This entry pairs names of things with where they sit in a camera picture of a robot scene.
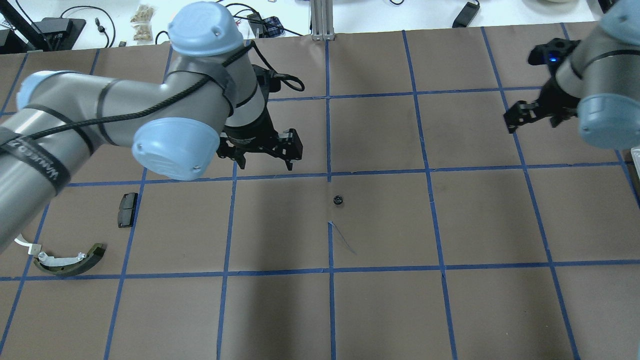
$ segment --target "gray robot arm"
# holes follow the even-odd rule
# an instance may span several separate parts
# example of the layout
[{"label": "gray robot arm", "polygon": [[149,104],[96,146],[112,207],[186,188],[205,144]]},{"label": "gray robot arm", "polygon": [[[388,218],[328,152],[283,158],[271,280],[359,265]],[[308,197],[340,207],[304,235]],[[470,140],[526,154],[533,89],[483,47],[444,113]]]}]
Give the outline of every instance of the gray robot arm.
[{"label": "gray robot arm", "polygon": [[105,143],[131,147],[151,171],[200,177],[218,153],[244,168],[244,153],[265,152],[290,170],[302,143],[278,134],[270,92],[297,78],[252,65],[225,7],[194,3],[169,24],[179,54],[161,85],[39,72],[17,96],[19,111],[0,126],[0,252]]},{"label": "gray robot arm", "polygon": [[581,42],[539,45],[529,63],[547,64],[552,77],[538,100],[518,101],[504,114],[510,133],[545,117],[556,127],[577,115],[579,133],[591,145],[640,145],[640,1],[616,3]]}]

